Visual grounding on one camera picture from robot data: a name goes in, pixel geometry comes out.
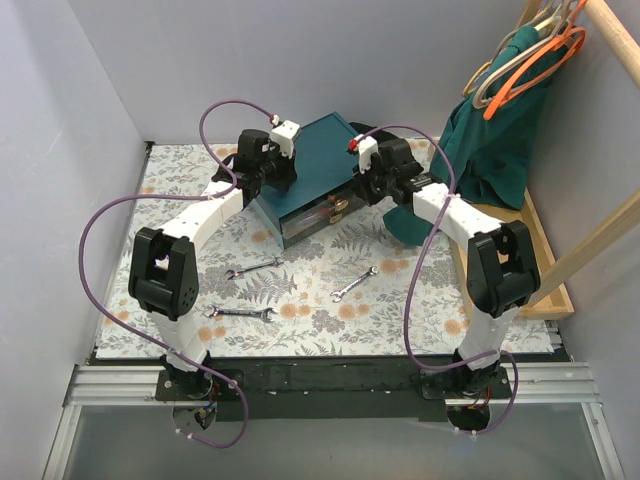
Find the floral tablecloth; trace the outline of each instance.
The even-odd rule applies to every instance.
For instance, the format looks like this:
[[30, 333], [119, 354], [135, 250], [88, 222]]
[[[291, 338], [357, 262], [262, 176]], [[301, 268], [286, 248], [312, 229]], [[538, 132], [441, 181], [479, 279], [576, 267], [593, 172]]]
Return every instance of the floral tablecloth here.
[[[411, 140], [416, 159], [428, 166], [427, 143]], [[220, 157], [234, 145], [216, 145]], [[200, 194], [215, 164], [202, 146], [155, 146], [141, 187], [144, 193]], [[198, 257], [200, 296], [194, 307], [198, 333], [212, 356], [397, 355], [404, 354], [402, 312], [419, 253], [397, 241], [382, 216], [393, 204], [363, 208], [282, 252], [251, 208], [232, 217]], [[118, 318], [158, 336], [155, 326], [129, 297], [127, 282], [135, 232], [157, 227], [185, 208], [184, 202], [138, 202], [107, 307]], [[281, 256], [279, 268], [264, 269], [230, 281], [239, 269]], [[329, 294], [362, 275], [370, 266], [379, 275], [349, 292], [340, 303]], [[274, 321], [218, 316], [209, 306], [265, 308]], [[411, 343], [416, 353], [452, 353], [468, 327], [449, 242], [439, 233], [427, 256], [411, 309]], [[551, 352], [543, 321], [517, 321], [503, 346], [515, 352]], [[163, 352], [106, 319], [96, 357], [149, 358]]]

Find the wooden rod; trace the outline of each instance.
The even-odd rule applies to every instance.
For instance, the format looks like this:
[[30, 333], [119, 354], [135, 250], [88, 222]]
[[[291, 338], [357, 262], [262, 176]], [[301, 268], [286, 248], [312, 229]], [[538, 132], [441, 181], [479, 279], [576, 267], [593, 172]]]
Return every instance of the wooden rod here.
[[638, 43], [624, 28], [605, 0], [589, 0], [584, 9], [620, 63], [640, 88], [640, 47]]
[[533, 306], [562, 285], [600, 252], [640, 223], [640, 189], [602, 222], [577, 247], [551, 265], [541, 279], [540, 290], [531, 296]]

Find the white wall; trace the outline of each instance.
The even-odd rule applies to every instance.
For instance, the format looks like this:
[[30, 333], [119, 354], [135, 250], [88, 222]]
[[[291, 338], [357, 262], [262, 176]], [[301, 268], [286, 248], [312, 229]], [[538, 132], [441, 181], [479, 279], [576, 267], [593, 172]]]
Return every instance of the white wall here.
[[[37, 479], [98, 316], [78, 281], [81, 230], [132, 193], [144, 144], [64, 0], [0, 2], [0, 478]], [[126, 209], [89, 245], [99, 297]]]
[[[637, 0], [608, 0], [640, 41]], [[586, 17], [582, 52], [558, 76], [533, 166], [532, 195], [557, 255], [640, 188], [640, 90]], [[576, 313], [561, 333], [587, 360], [628, 479], [640, 478], [640, 227], [569, 282]]]
[[[439, 134], [524, 1], [70, 3], [142, 136], [199, 143], [206, 106], [238, 96], [303, 124], [338, 110]], [[258, 118], [227, 107], [210, 139], [233, 141]]]

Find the clothes hanger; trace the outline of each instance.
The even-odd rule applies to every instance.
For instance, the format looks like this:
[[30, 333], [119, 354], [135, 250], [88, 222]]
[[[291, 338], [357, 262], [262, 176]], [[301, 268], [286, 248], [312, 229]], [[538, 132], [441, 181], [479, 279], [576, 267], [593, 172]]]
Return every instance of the clothes hanger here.
[[502, 52], [502, 50], [505, 49], [505, 47], [507, 45], [509, 45], [509, 42], [511, 42], [511, 40], [513, 39], [513, 37], [515, 37], [516, 33], [518, 33], [518, 30], [520, 30], [520, 28], [524, 27], [525, 25], [528, 26], [536, 26], [538, 24], [538, 22], [544, 22], [547, 21], [551, 18], [554, 17], [554, 15], [556, 15], [558, 13], [558, 10], [561, 8], [561, 5], [558, 6], [558, 8], [556, 9], [555, 12], [550, 13], [551, 11], [551, 7], [553, 6], [553, 0], [551, 0], [545, 7], [544, 9], [542, 9], [540, 11], [540, 13], [538, 13], [538, 15], [536, 15], [533, 20], [531, 20], [528, 23], [525, 23], [524, 25], [521, 25], [519, 28], [516, 28], [515, 30], [509, 32], [500, 42], [500, 44], [498, 45], [498, 48], [496, 48], [496, 51], [493, 54], [493, 57], [491, 58], [492, 62], [495, 62], [496, 58], [498, 58], [498, 55], [500, 55], [500, 52]]
[[[536, 25], [538, 22], [544, 22], [547, 21], [548, 19], [552, 18], [556, 13], [554, 12], [553, 14], [549, 14], [551, 7], [553, 6], [553, 2], [554, 0], [548, 0], [546, 2], [545, 5], [541, 5], [540, 7], [540, 11], [537, 13], [537, 15], [530, 20], [529, 22], [525, 23], [524, 25]], [[472, 77], [469, 79], [469, 81], [467, 82], [467, 84], [464, 86], [464, 88], [462, 89], [462, 96], [464, 98], [468, 98], [469, 95], [471, 95], [473, 92], [475, 92], [478, 87], [474, 86], [474, 83], [478, 80], [478, 78], [485, 73], [489, 67], [491, 66], [491, 64], [495, 61], [495, 59], [498, 57], [498, 55], [500, 55], [500, 52], [502, 52], [502, 50], [504, 50], [504, 48], [509, 44], [509, 42], [511, 41], [511, 39], [513, 39], [513, 37], [515, 36], [515, 34], [518, 32], [518, 30], [521, 27], [513, 30], [512, 32], [509, 32], [500, 42], [500, 44], [498, 45], [498, 48], [496, 49], [495, 53], [493, 54], [493, 57], [491, 60], [489, 60], [488, 62], [485, 62], [477, 71], [476, 73], [474, 73], [472, 75]]]
[[[518, 68], [518, 70], [516, 70], [513, 75], [511, 75], [511, 77], [509, 77], [504, 85], [502, 85], [498, 93], [491, 99], [489, 106], [483, 114], [483, 118], [485, 120], [491, 120], [498, 108], [507, 104], [509, 101], [511, 101], [521, 93], [525, 92], [529, 88], [537, 85], [544, 79], [551, 76], [558, 68], [560, 68], [561, 65], [569, 60], [569, 58], [580, 51], [586, 37], [586, 30], [582, 27], [574, 27], [574, 23], [576, 17], [578, 16], [578, 13], [580, 13], [586, 3], [587, 0], [580, 0], [576, 8], [572, 11], [568, 26], [564, 30], [564, 32], [562, 32], [561, 35], [556, 35], [555, 37], [553, 37], [551, 41], [546, 43], [540, 50], [535, 52]], [[537, 62], [547, 53], [557, 51], [564, 46], [568, 46], [567, 52], [558, 62], [539, 74], [536, 78], [514, 88], [517, 81], [535, 62]]]
[[499, 80], [506, 73], [508, 73], [511, 70], [513, 70], [514, 68], [517, 68], [518, 66], [520, 66], [528, 58], [530, 58], [532, 55], [534, 55], [538, 50], [540, 50], [547, 43], [549, 43], [553, 38], [558, 36], [558, 32], [560, 31], [562, 26], [564, 26], [567, 23], [567, 19], [569, 18], [569, 15], [572, 13], [572, 11], [571, 11], [571, 9], [569, 7], [571, 6], [571, 3], [573, 1], [574, 0], [564, 0], [563, 1], [562, 5], [561, 5], [561, 9], [560, 9], [560, 19], [559, 19], [557, 25], [554, 27], [553, 31], [551, 32], [551, 35], [549, 35], [547, 38], [541, 40], [540, 42], [536, 43], [535, 45], [531, 46], [529, 49], [525, 50], [524, 52], [522, 52], [517, 57], [511, 59], [509, 62], [505, 63], [502, 67], [500, 67], [495, 72], [493, 72], [491, 75], [489, 75], [484, 80], [484, 82], [482, 82], [482, 85], [480, 85], [480, 87], [477, 89], [475, 95], [473, 96], [473, 106], [475, 108], [480, 109], [480, 108], [484, 108], [487, 105], [489, 105], [489, 103], [491, 102], [491, 98], [484, 98], [484, 95], [486, 94], [487, 90], [489, 89], [489, 87], [493, 83], [495, 83], [497, 80]]

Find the orange hanger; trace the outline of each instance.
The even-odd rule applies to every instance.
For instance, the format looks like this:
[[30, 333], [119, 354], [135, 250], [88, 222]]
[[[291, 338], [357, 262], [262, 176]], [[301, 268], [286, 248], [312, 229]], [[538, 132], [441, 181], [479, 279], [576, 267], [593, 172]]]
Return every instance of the orange hanger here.
[[[491, 120], [491, 118], [493, 118], [493, 115], [498, 110], [498, 108], [505, 105], [510, 100], [514, 99], [515, 97], [525, 92], [529, 88], [533, 87], [534, 85], [537, 85], [544, 79], [548, 78], [558, 68], [560, 68], [562, 64], [564, 64], [567, 60], [569, 60], [569, 58], [571, 58], [573, 55], [575, 55], [580, 51], [584, 43], [586, 30], [582, 27], [574, 28], [574, 24], [575, 24], [576, 17], [578, 16], [578, 13], [580, 13], [580, 11], [584, 8], [586, 3], [587, 3], [587, 0], [580, 0], [576, 8], [573, 10], [573, 12], [571, 12], [571, 18], [568, 20], [567, 27], [565, 28], [565, 30], [562, 33], [556, 35], [550, 41], [548, 41], [540, 50], [538, 50], [534, 55], [528, 58], [518, 68], [518, 70], [516, 70], [516, 72], [513, 75], [511, 75], [509, 80], [505, 82], [502, 88], [500, 88], [498, 93], [489, 102], [489, 105], [487, 106], [487, 109], [483, 114], [483, 118], [485, 120], [487, 121]], [[560, 59], [556, 64], [549, 67], [546, 71], [538, 75], [533, 80], [530, 80], [523, 85], [519, 85], [517, 88], [514, 88], [512, 90], [512, 88], [514, 87], [516, 82], [520, 79], [520, 77], [522, 77], [522, 75], [524, 75], [524, 73], [537, 60], [539, 60], [546, 53], [557, 51], [558, 49], [564, 47], [565, 45], [569, 45], [569, 49], [567, 50], [567, 53], [562, 57], [562, 59]]]

